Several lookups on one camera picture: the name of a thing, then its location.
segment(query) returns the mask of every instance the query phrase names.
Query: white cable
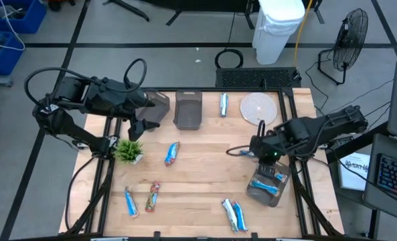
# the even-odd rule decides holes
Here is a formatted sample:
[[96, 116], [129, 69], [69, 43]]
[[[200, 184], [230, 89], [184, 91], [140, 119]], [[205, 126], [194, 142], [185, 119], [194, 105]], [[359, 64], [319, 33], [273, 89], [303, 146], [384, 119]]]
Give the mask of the white cable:
[[19, 13], [20, 11], [23, 11], [23, 9], [22, 8], [16, 9], [16, 10], [12, 11], [11, 13], [9, 13], [8, 15], [3, 16], [3, 18], [4, 19], [8, 18], [10, 15], [13, 15], [14, 13]]
[[7, 49], [11, 49], [11, 50], [18, 50], [18, 51], [23, 51], [23, 50], [25, 50], [25, 44], [24, 44], [24, 42], [19, 38], [18, 34], [13, 30], [13, 27], [12, 27], [11, 23], [9, 22], [9, 18], [8, 18], [9, 15], [8, 15], [8, 13], [6, 12], [5, 4], [3, 3], [2, 0], [0, 0], [0, 3], [2, 4], [3, 11], [5, 12], [5, 18], [6, 18], [6, 22], [8, 23], [9, 28], [11, 28], [12, 33], [16, 36], [16, 38], [18, 39], [18, 41], [19, 41], [19, 42], [22, 44], [22, 46], [23, 46], [21, 49], [19, 49], [19, 48], [14, 48], [14, 47], [9, 47], [9, 46], [2, 46], [2, 45], [0, 45], [0, 48], [7, 48]]

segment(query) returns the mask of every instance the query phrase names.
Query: wooden table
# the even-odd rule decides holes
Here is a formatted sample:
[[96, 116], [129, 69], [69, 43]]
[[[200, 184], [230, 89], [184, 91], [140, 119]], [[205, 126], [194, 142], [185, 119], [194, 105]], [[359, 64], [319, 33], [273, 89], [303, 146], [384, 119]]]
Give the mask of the wooden table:
[[[175, 93], [165, 94], [170, 97], [171, 105], [169, 113], [161, 122], [161, 127], [152, 133], [146, 132], [139, 139], [143, 144], [143, 159], [137, 165], [115, 165], [104, 235], [153, 236], [154, 231], [160, 231], [162, 237], [250, 237], [250, 233], [235, 234], [231, 231], [225, 209], [221, 205], [223, 199], [230, 198], [240, 203], [246, 225], [250, 232], [257, 232], [260, 238], [300, 238], [292, 181], [289, 180], [276, 208], [263, 206], [245, 193], [256, 164], [247, 157], [231, 157], [225, 154], [226, 149], [230, 147], [248, 145], [251, 136], [256, 134], [257, 127], [245, 121], [240, 114], [240, 101], [248, 93], [228, 93], [228, 116], [221, 118], [220, 93], [203, 92], [203, 119], [198, 131], [176, 129], [173, 124]], [[279, 103], [277, 93], [267, 94]], [[315, 117], [310, 90], [298, 88], [294, 89], [294, 94], [298, 116]], [[104, 121], [104, 117], [88, 115], [85, 129], [101, 136]], [[281, 123], [279, 107], [276, 120], [268, 125], [267, 129]], [[128, 139], [128, 129], [129, 123], [123, 123], [121, 138]], [[164, 158], [167, 150], [170, 144], [176, 141], [181, 143], [179, 155], [175, 163], [166, 167]], [[89, 156], [89, 151], [81, 151], [78, 154], [75, 171], [89, 159]], [[316, 153], [316, 158], [326, 161], [322, 151]], [[287, 157], [282, 157], [281, 162], [289, 164]], [[88, 205], [96, 163], [97, 161], [84, 169], [73, 185], [69, 210], [70, 225]], [[317, 206], [333, 226], [343, 232], [329, 169], [315, 161], [309, 161], [308, 166]], [[145, 202], [153, 181], [161, 182], [161, 189], [155, 212], [148, 213], [145, 211]], [[124, 196], [126, 185], [130, 187], [140, 213], [135, 219], [128, 215]], [[97, 207], [92, 227], [94, 231], [99, 213], [100, 207]], [[308, 232], [312, 233], [306, 204], [305, 215]], [[65, 230], [63, 221], [60, 231]]]

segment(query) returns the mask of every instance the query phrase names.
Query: electric fan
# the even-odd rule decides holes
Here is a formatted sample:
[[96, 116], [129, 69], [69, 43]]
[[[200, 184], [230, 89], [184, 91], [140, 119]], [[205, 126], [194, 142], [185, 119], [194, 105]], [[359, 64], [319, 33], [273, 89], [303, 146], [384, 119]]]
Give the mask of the electric fan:
[[[366, 32], [368, 31], [368, 14], [362, 9], [351, 11], [343, 20], [339, 29], [337, 41], [330, 50], [323, 50], [319, 53], [317, 69], [334, 81], [337, 85], [344, 84], [345, 74], [359, 57], [360, 51], [364, 46]], [[343, 72], [343, 81], [338, 82], [336, 79], [325, 73], [321, 69], [321, 55], [333, 50], [333, 67]]]

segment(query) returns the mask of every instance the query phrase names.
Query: paper sheet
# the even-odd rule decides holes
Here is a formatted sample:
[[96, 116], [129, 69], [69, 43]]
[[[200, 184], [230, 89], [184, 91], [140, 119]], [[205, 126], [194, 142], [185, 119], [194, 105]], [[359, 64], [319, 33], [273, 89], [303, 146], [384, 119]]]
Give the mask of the paper sheet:
[[[370, 165], [370, 156], [360, 153], [352, 153], [347, 157], [341, 158], [340, 160], [348, 169], [359, 173], [365, 179], [368, 176], [368, 169]], [[339, 182], [341, 188], [354, 189], [358, 191], [364, 191], [366, 182], [358, 177], [356, 174], [347, 170], [341, 164], [339, 164]]]

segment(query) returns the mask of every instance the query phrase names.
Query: fan stand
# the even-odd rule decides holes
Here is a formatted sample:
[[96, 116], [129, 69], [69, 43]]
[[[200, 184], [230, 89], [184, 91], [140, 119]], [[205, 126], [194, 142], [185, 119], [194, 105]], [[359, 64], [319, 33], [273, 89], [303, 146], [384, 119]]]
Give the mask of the fan stand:
[[347, 73], [347, 63], [343, 63], [343, 82], [338, 82], [336, 79], [332, 78], [332, 76], [326, 74], [322, 69], [321, 69], [321, 54], [326, 53], [326, 52], [330, 52], [332, 51], [332, 49], [330, 50], [323, 50], [322, 52], [319, 53], [319, 61], [318, 61], [318, 65], [317, 65], [317, 69], [320, 71], [320, 73], [324, 74], [326, 77], [328, 77], [328, 79], [332, 80], [336, 85], [340, 85], [340, 84], [344, 84], [345, 83], [345, 75]]

